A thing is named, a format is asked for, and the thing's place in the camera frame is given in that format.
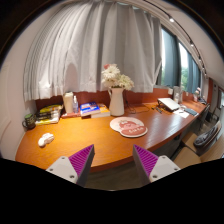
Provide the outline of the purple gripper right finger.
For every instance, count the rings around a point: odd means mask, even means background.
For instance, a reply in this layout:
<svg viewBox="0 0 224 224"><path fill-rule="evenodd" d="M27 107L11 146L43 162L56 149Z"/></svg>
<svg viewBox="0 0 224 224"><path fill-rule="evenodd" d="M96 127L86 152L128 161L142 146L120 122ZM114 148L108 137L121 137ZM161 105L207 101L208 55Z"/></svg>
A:
<svg viewBox="0 0 224 224"><path fill-rule="evenodd" d="M180 170L166 155L157 156L138 145L133 145L133 158L143 184L152 183Z"/></svg>

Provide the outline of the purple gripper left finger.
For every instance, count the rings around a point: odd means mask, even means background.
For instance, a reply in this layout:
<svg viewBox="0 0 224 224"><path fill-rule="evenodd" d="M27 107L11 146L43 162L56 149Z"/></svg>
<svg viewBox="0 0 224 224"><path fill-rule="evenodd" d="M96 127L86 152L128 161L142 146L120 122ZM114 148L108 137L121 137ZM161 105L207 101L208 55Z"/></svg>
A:
<svg viewBox="0 0 224 224"><path fill-rule="evenodd" d="M87 146L69 157L59 157L47 171L84 187L94 155L94 145Z"/></svg>

